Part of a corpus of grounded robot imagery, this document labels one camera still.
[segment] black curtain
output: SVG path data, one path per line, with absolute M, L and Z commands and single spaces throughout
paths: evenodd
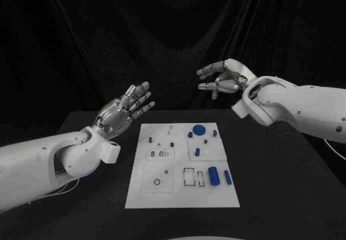
M 346 88 L 343 15 L 341 4 L 301 0 L 2 0 L 0 146 L 53 135 L 72 111 L 144 81 L 152 110 L 230 108 L 240 93 L 211 100 L 196 76 L 227 58 L 256 76 Z M 346 162 L 305 138 L 343 176 Z

